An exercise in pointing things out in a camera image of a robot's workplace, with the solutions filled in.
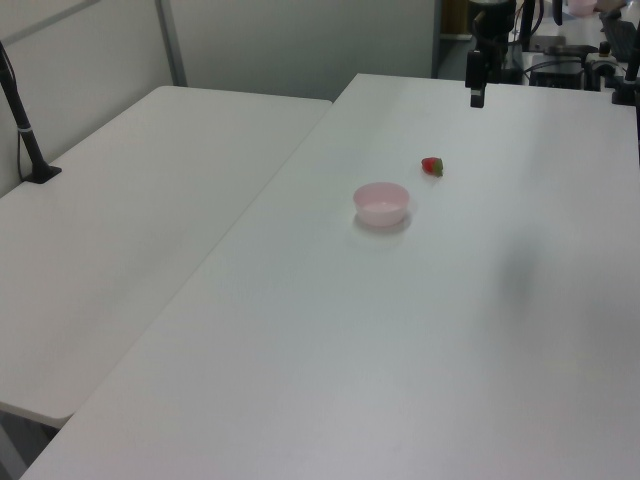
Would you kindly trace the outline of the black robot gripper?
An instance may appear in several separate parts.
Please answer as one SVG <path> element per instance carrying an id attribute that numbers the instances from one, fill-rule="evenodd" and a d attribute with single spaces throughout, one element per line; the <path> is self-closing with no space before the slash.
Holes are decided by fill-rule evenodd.
<path id="1" fill-rule="evenodd" d="M 467 54 L 465 87 L 470 90 L 470 106 L 483 108 L 488 83 L 501 83 L 509 34 L 515 23 L 515 0 L 471 2 L 471 34 L 476 49 Z M 484 55 L 488 56 L 488 73 Z"/>

